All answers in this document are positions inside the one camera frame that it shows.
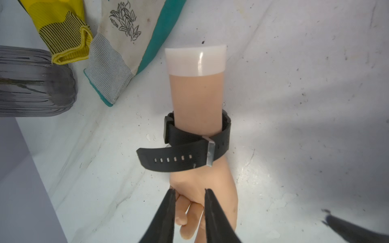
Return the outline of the black wrist watch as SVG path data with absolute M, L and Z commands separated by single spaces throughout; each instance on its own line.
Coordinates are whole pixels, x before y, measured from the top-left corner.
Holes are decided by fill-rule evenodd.
M 214 136 L 200 136 L 175 127 L 174 113 L 165 116 L 165 148 L 139 148 L 141 165 L 155 172 L 181 172 L 213 165 L 230 145 L 231 119 L 222 111 L 222 131 Z

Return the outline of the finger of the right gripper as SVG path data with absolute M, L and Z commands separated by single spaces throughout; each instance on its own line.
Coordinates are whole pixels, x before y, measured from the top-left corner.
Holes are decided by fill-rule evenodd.
M 348 243 L 388 243 L 389 236 L 374 232 L 335 217 L 327 209 L 322 209 L 327 216 L 323 223 Z

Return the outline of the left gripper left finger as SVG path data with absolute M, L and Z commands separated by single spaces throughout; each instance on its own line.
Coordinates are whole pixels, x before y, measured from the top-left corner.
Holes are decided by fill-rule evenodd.
M 175 227 L 176 192 L 170 188 L 165 194 L 151 224 L 139 243 L 172 243 Z

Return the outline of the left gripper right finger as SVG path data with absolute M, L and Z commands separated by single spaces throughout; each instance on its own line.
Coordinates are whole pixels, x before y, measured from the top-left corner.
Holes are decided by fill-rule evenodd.
M 241 243 L 211 189 L 205 189 L 205 221 L 208 243 Z

